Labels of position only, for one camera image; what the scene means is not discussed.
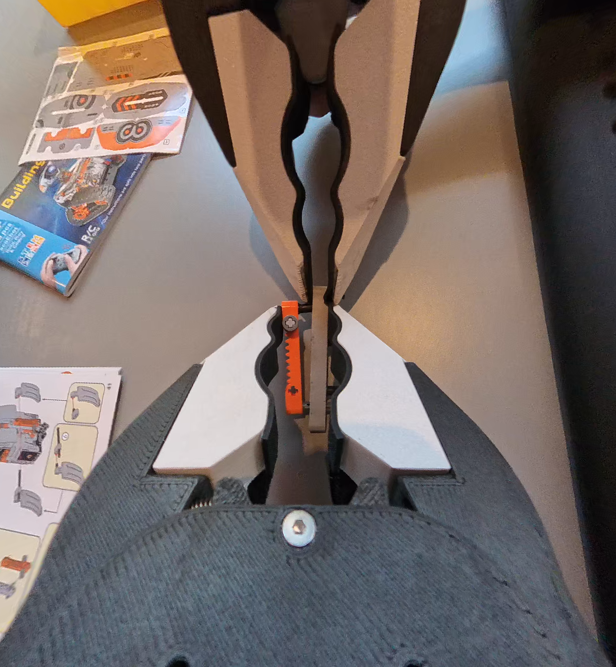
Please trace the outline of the grey desk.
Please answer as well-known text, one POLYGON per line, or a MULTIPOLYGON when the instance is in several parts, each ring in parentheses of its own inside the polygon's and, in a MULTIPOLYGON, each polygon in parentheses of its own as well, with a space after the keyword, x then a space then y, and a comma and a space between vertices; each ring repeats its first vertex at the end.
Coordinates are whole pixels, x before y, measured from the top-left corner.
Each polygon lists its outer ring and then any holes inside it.
MULTIPOLYGON (((501 1, 468 1, 343 307, 416 363, 522 481, 593 607, 507 79, 501 1)), ((115 435, 193 363, 294 298, 201 110, 70 298, 0 263, 0 366, 120 366, 115 435)))

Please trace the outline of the yellow plastic bin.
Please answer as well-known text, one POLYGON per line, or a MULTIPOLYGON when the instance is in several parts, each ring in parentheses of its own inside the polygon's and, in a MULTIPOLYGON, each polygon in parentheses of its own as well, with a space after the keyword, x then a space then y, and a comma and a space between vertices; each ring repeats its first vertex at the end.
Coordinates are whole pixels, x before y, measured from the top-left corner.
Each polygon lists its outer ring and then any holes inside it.
POLYGON ((98 19, 116 11, 145 5, 149 1, 38 1, 64 28, 98 19))

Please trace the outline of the open instruction booklet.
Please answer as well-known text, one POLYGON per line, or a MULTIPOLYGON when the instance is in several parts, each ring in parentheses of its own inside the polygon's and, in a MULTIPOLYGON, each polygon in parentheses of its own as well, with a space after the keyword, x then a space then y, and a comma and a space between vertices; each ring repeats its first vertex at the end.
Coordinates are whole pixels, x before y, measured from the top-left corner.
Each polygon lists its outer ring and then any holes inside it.
POLYGON ((106 451, 122 369, 0 368, 0 641, 106 451))

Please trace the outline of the sticker sheet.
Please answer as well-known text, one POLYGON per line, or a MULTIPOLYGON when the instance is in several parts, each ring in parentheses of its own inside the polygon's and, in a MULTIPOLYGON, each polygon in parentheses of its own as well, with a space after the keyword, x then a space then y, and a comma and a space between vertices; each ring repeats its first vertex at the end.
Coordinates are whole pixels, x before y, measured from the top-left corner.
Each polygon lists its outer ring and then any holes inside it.
POLYGON ((61 47, 21 154, 179 154, 192 91, 169 34, 61 47))

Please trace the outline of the orange toothed rack piece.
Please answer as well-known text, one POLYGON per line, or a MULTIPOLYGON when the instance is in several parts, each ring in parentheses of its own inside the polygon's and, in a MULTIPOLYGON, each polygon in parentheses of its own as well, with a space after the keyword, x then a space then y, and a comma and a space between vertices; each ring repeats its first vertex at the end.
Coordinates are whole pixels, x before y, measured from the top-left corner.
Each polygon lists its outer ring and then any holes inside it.
POLYGON ((282 317, 286 314, 298 315, 298 330, 291 335, 285 333, 285 407, 288 415, 304 415, 303 401, 303 366, 301 357, 300 318, 297 301, 283 301, 281 304, 282 317))

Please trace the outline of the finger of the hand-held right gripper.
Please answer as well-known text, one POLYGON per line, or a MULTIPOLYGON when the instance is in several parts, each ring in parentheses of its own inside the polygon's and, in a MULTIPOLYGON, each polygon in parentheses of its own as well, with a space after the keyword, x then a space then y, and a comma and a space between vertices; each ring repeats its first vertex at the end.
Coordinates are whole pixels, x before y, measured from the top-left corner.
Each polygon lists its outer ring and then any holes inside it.
POLYGON ((338 304, 352 282, 404 158, 404 116, 418 11, 360 11, 335 44, 335 91, 345 110, 349 155, 338 199, 338 304))
POLYGON ((282 153, 282 129, 295 92, 287 44, 251 11, 209 18, 227 113, 234 172, 275 257, 301 302, 310 279, 294 229, 297 191, 282 153))

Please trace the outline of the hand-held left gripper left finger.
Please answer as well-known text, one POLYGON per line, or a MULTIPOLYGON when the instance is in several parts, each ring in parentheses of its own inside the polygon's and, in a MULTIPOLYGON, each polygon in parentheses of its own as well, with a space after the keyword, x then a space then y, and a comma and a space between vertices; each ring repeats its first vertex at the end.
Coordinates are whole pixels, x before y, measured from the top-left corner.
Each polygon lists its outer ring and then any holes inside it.
POLYGON ((271 307, 201 363, 192 388, 153 462, 158 475, 250 482, 264 469, 262 432, 270 399, 256 363, 272 342, 271 307))

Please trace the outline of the blue manual booklet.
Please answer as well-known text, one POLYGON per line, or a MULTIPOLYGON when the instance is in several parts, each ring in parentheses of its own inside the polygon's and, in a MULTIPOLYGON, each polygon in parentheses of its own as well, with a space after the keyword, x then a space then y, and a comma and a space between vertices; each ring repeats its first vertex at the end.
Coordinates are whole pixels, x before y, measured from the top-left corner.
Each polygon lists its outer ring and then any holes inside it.
POLYGON ((152 155, 24 163, 0 196, 0 261, 65 297, 152 155))

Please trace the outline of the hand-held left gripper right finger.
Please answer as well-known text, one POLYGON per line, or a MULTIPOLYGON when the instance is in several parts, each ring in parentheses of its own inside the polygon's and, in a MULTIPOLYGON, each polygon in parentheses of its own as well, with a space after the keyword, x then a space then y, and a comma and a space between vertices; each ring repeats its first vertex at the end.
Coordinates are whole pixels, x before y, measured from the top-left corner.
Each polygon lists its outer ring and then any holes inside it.
POLYGON ((340 306, 331 309, 331 477, 345 487, 452 471, 408 365, 340 306))

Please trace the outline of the black perforated panel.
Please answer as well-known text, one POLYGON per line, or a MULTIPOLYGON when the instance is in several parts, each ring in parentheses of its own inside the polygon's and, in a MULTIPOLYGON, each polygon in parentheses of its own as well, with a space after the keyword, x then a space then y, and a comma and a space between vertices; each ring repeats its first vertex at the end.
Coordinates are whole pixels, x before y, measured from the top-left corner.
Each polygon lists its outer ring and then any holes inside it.
POLYGON ((502 1, 599 639, 616 665, 616 1, 502 1))

